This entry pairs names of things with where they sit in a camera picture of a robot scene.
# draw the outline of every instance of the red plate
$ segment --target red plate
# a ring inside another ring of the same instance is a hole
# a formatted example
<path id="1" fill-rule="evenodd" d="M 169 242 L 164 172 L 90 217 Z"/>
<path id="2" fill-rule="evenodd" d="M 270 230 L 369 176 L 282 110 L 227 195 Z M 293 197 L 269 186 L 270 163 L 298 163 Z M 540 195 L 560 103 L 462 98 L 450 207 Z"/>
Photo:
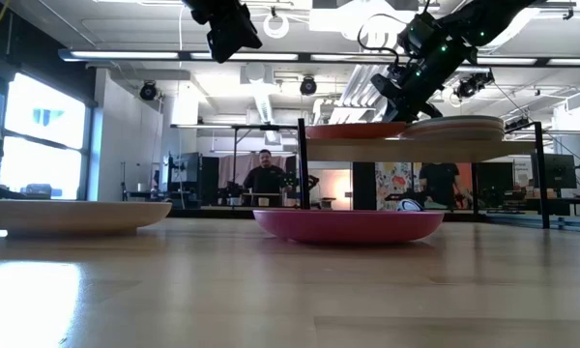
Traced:
<path id="1" fill-rule="evenodd" d="M 342 124 L 307 127 L 311 139 L 377 139 L 397 136 L 406 129 L 404 122 Z"/>
<path id="2" fill-rule="evenodd" d="M 392 244 L 418 240 L 432 234 L 443 213 L 287 211 L 253 212 L 271 234 L 304 243 Z"/>

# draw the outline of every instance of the ceiling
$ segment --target ceiling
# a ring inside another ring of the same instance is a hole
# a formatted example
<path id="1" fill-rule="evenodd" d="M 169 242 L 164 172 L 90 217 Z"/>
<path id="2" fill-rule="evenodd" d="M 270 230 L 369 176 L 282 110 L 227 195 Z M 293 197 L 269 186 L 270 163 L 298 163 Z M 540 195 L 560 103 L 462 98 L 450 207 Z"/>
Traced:
<path id="1" fill-rule="evenodd" d="M 450 13 L 461 0 L 440 0 L 437 15 Z M 309 1 L 297 1 L 298 9 L 288 12 L 305 18 Z M 580 1 L 576 16 L 564 21 L 564 11 L 544 14 L 536 18 L 519 35 L 498 48 L 494 53 L 507 55 L 580 55 Z M 99 49 L 178 49 L 180 7 L 141 6 L 133 3 L 107 3 L 93 0 L 12 0 L 12 9 L 70 48 Z M 282 39 L 272 39 L 263 33 L 262 25 L 269 10 L 251 9 L 254 25 L 263 42 L 263 51 L 312 51 L 351 52 L 358 51 L 356 42 L 345 39 L 340 33 L 309 31 L 309 25 L 290 21 L 290 31 Z M 206 50 L 208 26 L 195 23 L 185 11 L 183 16 L 183 50 Z M 207 62 L 185 62 L 180 69 L 189 71 L 208 95 L 202 112 L 208 114 L 245 113 L 254 108 L 253 97 L 237 95 L 239 63 L 218 65 Z M 351 65 L 272 64 L 275 77 L 281 78 L 281 93 L 271 96 L 273 108 L 310 110 L 316 98 L 339 95 L 343 92 L 354 67 Z M 144 72 L 178 70 L 172 62 L 130 62 L 121 64 L 121 70 L 113 76 L 126 76 L 123 85 L 141 86 L 142 81 L 133 78 Z M 304 74 L 313 74 L 318 82 L 318 94 L 301 97 L 299 85 Z M 505 93 L 519 106 L 541 101 L 542 105 L 561 102 L 563 96 L 580 87 L 580 69 L 495 69 L 494 74 Z M 167 94 L 176 93 L 178 81 L 160 81 L 159 86 Z M 541 96 L 536 96 L 536 89 Z M 482 91 L 462 107 L 454 107 L 449 101 L 436 103 L 446 115 L 485 114 L 501 116 L 516 109 L 503 92 L 492 87 Z M 549 119 L 551 109 L 543 106 L 534 110 L 534 118 Z"/>

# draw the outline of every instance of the pink bowl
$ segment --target pink bowl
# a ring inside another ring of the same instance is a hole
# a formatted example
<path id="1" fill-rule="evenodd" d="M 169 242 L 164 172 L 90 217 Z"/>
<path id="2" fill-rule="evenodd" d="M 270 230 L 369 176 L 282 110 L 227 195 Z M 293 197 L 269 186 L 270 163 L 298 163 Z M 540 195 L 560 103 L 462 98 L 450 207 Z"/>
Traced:
<path id="1" fill-rule="evenodd" d="M 271 234 L 304 243 L 391 244 L 415 241 L 434 233 L 443 213 L 287 211 L 253 212 Z"/>

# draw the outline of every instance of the table surface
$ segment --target table surface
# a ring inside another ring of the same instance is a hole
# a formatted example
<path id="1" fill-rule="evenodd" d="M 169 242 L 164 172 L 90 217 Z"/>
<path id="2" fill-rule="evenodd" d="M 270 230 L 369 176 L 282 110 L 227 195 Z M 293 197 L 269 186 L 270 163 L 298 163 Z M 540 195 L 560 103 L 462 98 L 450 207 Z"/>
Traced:
<path id="1" fill-rule="evenodd" d="M 253 220 L 0 238 L 0 347 L 580 348 L 580 233 L 304 246 Z"/>
<path id="2" fill-rule="evenodd" d="M 534 151 L 532 141 L 307 140 L 307 158 L 328 161 L 478 163 Z"/>

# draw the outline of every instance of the tan plate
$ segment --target tan plate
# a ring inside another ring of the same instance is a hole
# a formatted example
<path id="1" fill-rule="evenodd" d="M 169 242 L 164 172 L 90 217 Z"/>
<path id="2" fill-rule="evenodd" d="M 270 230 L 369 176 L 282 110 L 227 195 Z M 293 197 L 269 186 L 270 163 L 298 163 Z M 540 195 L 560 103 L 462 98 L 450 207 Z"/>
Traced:
<path id="1" fill-rule="evenodd" d="M 0 200 L 0 230 L 9 236 L 134 233 L 165 218 L 170 203 Z"/>

